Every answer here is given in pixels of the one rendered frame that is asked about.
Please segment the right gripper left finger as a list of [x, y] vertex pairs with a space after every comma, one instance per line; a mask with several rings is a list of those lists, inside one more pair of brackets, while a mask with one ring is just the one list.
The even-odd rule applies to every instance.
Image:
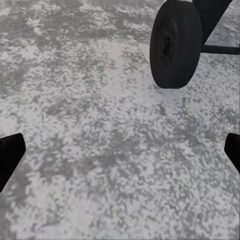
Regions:
[[0, 138], [0, 193], [26, 152], [21, 133]]

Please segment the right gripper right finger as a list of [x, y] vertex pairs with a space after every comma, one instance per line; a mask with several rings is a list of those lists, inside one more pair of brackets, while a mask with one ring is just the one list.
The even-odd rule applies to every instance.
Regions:
[[240, 135], [235, 133], [229, 133], [227, 135], [224, 151], [228, 155], [229, 159], [240, 173]]

